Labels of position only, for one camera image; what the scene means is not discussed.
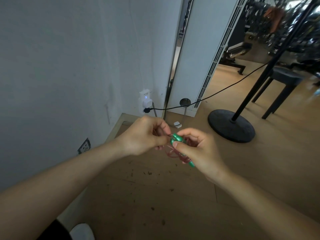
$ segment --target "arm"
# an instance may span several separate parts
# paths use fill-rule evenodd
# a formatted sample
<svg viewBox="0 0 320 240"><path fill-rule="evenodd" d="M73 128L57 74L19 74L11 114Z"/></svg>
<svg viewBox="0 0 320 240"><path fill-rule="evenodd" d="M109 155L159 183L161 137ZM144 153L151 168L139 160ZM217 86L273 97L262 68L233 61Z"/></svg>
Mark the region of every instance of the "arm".
<svg viewBox="0 0 320 240"><path fill-rule="evenodd" d="M159 137L153 135L156 130ZM142 117L121 136L0 194L1 239L36 239L106 166L168 143L161 118Z"/></svg>
<svg viewBox="0 0 320 240"><path fill-rule="evenodd" d="M223 163L212 135L188 128L178 135L198 143L190 147L181 142L173 146L192 159L206 178L224 189L272 239L320 239L320 225L274 196L233 173Z"/></svg>

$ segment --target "orange cloth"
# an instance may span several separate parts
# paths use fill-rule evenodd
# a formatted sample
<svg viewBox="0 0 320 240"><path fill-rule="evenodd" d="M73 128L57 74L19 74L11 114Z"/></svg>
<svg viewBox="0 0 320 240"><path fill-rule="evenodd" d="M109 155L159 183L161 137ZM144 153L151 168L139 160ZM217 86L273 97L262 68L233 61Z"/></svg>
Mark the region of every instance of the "orange cloth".
<svg viewBox="0 0 320 240"><path fill-rule="evenodd" d="M271 19L272 26L270 28L270 33L274 33L280 24L282 17L285 15L285 12L282 8L278 7L269 7L266 13L263 15Z"/></svg>

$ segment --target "forearm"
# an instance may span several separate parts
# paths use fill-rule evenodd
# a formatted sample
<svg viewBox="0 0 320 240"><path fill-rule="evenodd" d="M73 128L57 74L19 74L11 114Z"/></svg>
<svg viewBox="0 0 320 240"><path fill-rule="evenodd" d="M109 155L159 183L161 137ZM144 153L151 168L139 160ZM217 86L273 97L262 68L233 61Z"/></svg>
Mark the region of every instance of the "forearm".
<svg viewBox="0 0 320 240"><path fill-rule="evenodd" d="M233 173L220 186L226 190L273 239L320 239L319 224L259 187Z"/></svg>
<svg viewBox="0 0 320 240"><path fill-rule="evenodd" d="M36 239L103 168L125 156L117 141L50 168L0 194L2 239Z"/></svg>

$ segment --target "black plug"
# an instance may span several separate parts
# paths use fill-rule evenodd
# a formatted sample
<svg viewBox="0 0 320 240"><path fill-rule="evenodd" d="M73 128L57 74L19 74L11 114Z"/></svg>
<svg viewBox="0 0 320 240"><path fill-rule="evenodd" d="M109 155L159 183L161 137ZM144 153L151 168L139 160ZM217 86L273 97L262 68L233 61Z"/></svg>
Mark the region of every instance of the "black plug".
<svg viewBox="0 0 320 240"><path fill-rule="evenodd" d="M145 109L143 110L143 112L149 113L151 110L153 110L153 108L145 108Z"/></svg>

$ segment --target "person's left arm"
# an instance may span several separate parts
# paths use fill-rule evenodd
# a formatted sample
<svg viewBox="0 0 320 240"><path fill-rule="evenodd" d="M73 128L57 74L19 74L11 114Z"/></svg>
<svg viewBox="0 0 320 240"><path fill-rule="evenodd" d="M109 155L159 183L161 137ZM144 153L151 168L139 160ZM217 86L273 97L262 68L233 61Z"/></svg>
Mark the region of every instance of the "person's left arm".
<svg viewBox="0 0 320 240"><path fill-rule="evenodd" d="M163 119L139 118L113 141L5 190L0 194L1 239L36 239L106 166L128 155L161 149L169 134Z"/></svg>

